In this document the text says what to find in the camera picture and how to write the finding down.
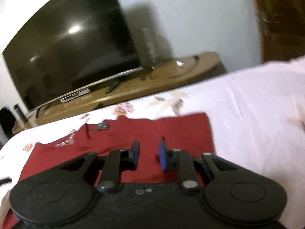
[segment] bed sheet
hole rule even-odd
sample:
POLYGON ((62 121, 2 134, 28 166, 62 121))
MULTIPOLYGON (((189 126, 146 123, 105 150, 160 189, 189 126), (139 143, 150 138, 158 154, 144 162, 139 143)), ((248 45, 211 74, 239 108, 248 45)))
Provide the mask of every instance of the bed sheet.
POLYGON ((23 131, 0 150, 0 223, 35 143, 51 143, 117 116, 148 118, 206 112, 216 154, 279 182, 288 194, 281 222, 305 226, 305 57, 269 62, 179 89, 131 100, 23 131))

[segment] red cloth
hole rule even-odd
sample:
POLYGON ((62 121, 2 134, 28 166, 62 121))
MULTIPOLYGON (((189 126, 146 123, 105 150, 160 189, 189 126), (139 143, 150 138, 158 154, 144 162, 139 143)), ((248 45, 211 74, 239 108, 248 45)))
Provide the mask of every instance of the red cloth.
MULTIPOLYGON (((158 158, 158 143, 165 140, 169 149, 188 151, 192 156, 203 152, 214 152, 209 121, 206 114, 184 117, 148 119, 128 119, 120 116, 117 120, 104 121, 108 130, 95 131, 96 125, 83 125, 74 136, 72 145, 56 148, 69 135, 50 144, 37 143, 26 162, 19 180, 45 171, 83 153, 94 151, 99 156, 108 155, 115 149, 129 149, 134 140, 140 142, 140 156, 136 171, 124 171, 121 181, 125 183, 175 182, 176 172, 161 170, 158 158)), ((11 210, 3 229, 16 223, 11 210)))

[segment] wall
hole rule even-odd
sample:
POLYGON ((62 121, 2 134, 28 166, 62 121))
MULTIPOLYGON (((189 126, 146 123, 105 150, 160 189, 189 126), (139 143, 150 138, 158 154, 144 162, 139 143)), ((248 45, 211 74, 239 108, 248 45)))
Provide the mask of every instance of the wall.
MULTIPOLYGON (((0 0, 0 52, 49 0, 0 0)), ((153 27, 163 59, 217 51, 228 71, 257 65, 259 38, 251 0, 119 0, 135 39, 153 27)), ((19 103, 0 58, 0 107, 19 103)))

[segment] flat screen tv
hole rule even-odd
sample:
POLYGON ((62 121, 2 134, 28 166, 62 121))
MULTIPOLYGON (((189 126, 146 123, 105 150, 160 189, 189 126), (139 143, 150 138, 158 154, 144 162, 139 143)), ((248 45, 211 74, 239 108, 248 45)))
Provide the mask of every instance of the flat screen tv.
POLYGON ((142 69, 118 0, 50 0, 3 55, 30 110, 142 69))

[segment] wooden shelf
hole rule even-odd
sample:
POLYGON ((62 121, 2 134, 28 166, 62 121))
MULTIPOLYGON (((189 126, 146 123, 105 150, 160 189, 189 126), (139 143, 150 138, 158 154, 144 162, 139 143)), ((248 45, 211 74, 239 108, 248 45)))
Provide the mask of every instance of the wooden shelf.
POLYGON ((35 116, 31 116, 26 125, 17 122, 13 133, 16 134, 26 128, 87 113, 94 110, 98 105, 109 106, 208 78, 208 71, 220 64, 219 55, 215 52, 204 52, 198 57, 198 60, 193 57, 186 57, 165 62, 161 67, 147 74, 145 80, 141 80, 139 77, 127 80, 109 94, 105 93, 108 89, 108 87, 105 87, 67 103, 51 106, 42 111, 38 119, 35 120, 35 116), (179 67, 176 60, 184 63, 184 66, 179 67))

